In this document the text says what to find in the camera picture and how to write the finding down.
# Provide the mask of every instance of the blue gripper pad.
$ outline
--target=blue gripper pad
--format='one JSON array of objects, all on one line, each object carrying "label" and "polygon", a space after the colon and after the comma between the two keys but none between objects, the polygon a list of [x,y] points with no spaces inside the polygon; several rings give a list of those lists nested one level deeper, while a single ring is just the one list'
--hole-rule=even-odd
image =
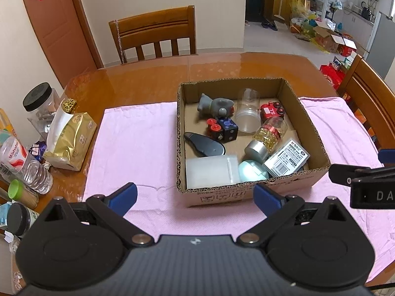
[{"label": "blue gripper pad", "polygon": [[395,163],[395,149],[381,149],[378,152],[378,160],[381,163]]},{"label": "blue gripper pad", "polygon": [[137,201],[137,187],[129,182],[105,198],[108,207],[120,216],[124,216]]},{"label": "blue gripper pad", "polygon": [[265,185],[255,185],[253,197],[254,203],[266,217],[274,214],[286,203],[286,199],[283,196],[275,193]]}]

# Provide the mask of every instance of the cardboard box on floor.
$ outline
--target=cardboard box on floor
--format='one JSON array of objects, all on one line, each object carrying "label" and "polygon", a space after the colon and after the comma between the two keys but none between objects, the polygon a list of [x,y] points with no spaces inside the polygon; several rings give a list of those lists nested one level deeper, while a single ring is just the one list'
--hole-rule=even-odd
[{"label": "cardboard box on floor", "polygon": [[337,48],[337,51],[343,56],[343,57],[349,57],[351,53],[357,50],[357,46],[355,45],[354,41],[349,40],[347,38],[343,38],[344,44],[339,44],[339,47]]},{"label": "cardboard box on floor", "polygon": [[329,27],[326,28],[318,25],[313,30],[316,32],[316,42],[328,52],[337,52],[339,45],[344,45],[343,38],[335,31],[329,29]]},{"label": "cardboard box on floor", "polygon": [[[285,121],[288,131],[284,140],[293,137],[309,152],[305,170],[266,181],[245,182],[213,188],[187,189],[185,160],[197,157],[189,144],[184,141],[184,133],[206,134],[206,119],[197,111],[202,93],[211,99],[227,98],[237,102],[238,93],[244,88],[257,90],[261,103],[278,99],[286,111]],[[244,148],[252,139],[252,134],[239,131],[237,139],[225,143],[226,154],[237,155],[239,163],[246,159]],[[219,204],[252,198],[254,185],[263,183],[277,193],[285,193],[311,187],[328,171],[330,162],[321,138],[311,122],[303,105],[284,79],[245,78],[221,79],[181,84],[177,93],[177,189],[188,206]]]}]

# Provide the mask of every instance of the window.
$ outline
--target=window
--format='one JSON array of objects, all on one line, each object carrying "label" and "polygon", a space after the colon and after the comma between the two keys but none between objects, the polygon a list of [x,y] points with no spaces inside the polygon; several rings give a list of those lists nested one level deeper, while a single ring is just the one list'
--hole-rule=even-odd
[{"label": "window", "polygon": [[390,17],[392,17],[392,20],[394,20],[394,15],[395,15],[395,0],[392,0],[391,13],[390,13]]}]

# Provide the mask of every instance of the silver jar lid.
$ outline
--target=silver jar lid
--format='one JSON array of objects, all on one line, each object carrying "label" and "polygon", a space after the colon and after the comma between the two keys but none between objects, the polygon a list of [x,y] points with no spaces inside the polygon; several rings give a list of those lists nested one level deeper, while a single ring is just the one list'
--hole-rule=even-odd
[{"label": "silver jar lid", "polygon": [[244,149],[245,154],[261,164],[263,164],[269,156],[269,152],[263,142],[252,140]]}]

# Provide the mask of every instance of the glass jar with gold capsules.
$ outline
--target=glass jar with gold capsules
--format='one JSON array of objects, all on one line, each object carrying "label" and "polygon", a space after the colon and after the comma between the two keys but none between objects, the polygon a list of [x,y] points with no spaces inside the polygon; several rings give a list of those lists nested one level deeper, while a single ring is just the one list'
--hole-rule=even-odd
[{"label": "glass jar with gold capsules", "polygon": [[246,146],[244,152],[249,158],[264,163],[274,152],[286,131],[287,124],[283,118],[271,117],[254,134],[252,141]]}]

